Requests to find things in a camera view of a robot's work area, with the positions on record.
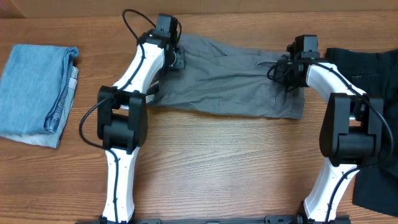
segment light blue cloth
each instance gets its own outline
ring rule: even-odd
[[[75,67],[72,67],[72,74],[70,77],[67,96],[65,98],[65,106],[63,107],[60,123],[57,128],[57,132],[54,134],[45,133],[45,134],[7,134],[0,133],[0,136],[4,138],[8,138],[14,141],[24,142],[27,144],[38,145],[38,146],[47,146],[56,148],[60,144],[60,137],[62,135],[63,129],[67,123],[68,115],[70,109],[73,105],[73,98],[75,96],[76,84],[77,84],[77,76],[79,70]]]
[[[15,45],[0,80],[0,133],[56,133],[76,47]]]

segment folded black cloth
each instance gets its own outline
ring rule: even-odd
[[[326,58],[335,63],[356,87],[384,100],[384,117],[398,140],[398,49],[384,53],[358,53],[327,49]],[[383,135],[381,158],[390,149]],[[361,170],[356,176],[353,203],[370,210],[398,217],[398,147],[388,164]]]

